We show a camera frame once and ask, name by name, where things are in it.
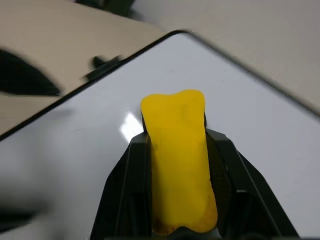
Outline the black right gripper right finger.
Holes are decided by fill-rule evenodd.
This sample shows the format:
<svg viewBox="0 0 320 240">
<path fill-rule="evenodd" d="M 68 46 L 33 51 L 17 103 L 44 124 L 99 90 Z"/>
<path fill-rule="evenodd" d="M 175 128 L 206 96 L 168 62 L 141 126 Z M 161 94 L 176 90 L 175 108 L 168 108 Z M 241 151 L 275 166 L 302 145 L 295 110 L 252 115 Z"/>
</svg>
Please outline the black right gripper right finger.
<svg viewBox="0 0 320 240">
<path fill-rule="evenodd" d="M 221 237 L 298 237 L 263 175 L 223 133 L 207 129 L 210 182 Z"/>
</svg>

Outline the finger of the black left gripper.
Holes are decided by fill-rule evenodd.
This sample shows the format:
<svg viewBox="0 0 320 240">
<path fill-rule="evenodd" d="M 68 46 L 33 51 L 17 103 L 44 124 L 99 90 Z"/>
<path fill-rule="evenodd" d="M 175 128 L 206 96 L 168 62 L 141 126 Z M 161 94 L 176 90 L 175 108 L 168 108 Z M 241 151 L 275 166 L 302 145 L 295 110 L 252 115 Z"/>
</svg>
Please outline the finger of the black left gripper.
<svg viewBox="0 0 320 240">
<path fill-rule="evenodd" d="M 42 71 L 1 48 L 0 92 L 23 96 L 61 95 L 61 90 Z"/>
</svg>

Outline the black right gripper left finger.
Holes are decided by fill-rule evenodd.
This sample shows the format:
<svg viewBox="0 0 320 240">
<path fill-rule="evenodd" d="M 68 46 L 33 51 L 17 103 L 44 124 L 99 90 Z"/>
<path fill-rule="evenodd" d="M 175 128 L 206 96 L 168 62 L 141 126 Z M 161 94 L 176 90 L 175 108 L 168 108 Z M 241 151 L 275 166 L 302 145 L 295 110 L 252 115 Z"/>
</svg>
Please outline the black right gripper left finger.
<svg viewBox="0 0 320 240">
<path fill-rule="evenodd" d="M 152 236 L 151 141 L 146 132 L 130 141 L 109 174 L 91 237 Z"/>
</svg>

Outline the yellow whiteboard eraser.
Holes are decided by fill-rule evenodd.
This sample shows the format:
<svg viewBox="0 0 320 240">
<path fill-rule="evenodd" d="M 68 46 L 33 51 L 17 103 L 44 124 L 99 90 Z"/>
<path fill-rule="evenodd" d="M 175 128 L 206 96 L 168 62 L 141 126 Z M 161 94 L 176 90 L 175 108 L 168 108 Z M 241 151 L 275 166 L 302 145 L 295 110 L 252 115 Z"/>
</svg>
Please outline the yellow whiteboard eraser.
<svg viewBox="0 0 320 240">
<path fill-rule="evenodd" d="M 152 230 L 167 236 L 180 227 L 197 233 L 218 221 L 199 90 L 151 94 L 140 103 L 150 138 Z"/>
</svg>

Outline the black-framed whiteboard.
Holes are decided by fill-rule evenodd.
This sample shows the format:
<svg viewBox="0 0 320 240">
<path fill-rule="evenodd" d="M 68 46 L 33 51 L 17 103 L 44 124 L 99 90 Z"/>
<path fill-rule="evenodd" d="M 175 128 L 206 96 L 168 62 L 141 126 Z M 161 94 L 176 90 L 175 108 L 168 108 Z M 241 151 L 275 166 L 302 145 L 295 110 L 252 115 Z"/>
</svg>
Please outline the black-framed whiteboard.
<svg viewBox="0 0 320 240">
<path fill-rule="evenodd" d="M 264 176 L 302 237 L 320 236 L 320 113 L 198 36 L 173 31 L 0 136 L 0 200 L 40 214 L 0 240 L 87 240 L 105 181 L 142 131 L 141 99 L 196 89 L 207 125 Z"/>
</svg>

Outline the small black clamp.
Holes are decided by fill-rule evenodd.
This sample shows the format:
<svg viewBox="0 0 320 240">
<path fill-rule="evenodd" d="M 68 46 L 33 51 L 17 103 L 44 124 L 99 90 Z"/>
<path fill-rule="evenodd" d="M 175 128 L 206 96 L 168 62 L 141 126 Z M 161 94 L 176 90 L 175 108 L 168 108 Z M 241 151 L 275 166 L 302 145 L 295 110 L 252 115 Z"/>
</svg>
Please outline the small black clamp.
<svg viewBox="0 0 320 240">
<path fill-rule="evenodd" d="M 101 55 L 97 55 L 91 58 L 89 65 L 91 71 L 87 73 L 83 79 L 86 82 L 97 81 L 107 75 L 111 70 L 120 66 L 123 62 L 123 59 L 120 56 L 116 56 L 111 59 L 106 59 Z"/>
</svg>

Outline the dark blurry object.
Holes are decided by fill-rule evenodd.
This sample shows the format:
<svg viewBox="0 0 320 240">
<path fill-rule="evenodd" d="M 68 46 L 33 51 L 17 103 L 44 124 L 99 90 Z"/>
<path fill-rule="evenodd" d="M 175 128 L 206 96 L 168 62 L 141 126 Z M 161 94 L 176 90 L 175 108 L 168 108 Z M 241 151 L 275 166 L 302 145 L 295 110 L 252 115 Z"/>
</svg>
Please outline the dark blurry object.
<svg viewBox="0 0 320 240">
<path fill-rule="evenodd" d="M 77 4 L 106 10 L 113 13 L 126 13 L 135 0 L 73 0 Z"/>
</svg>

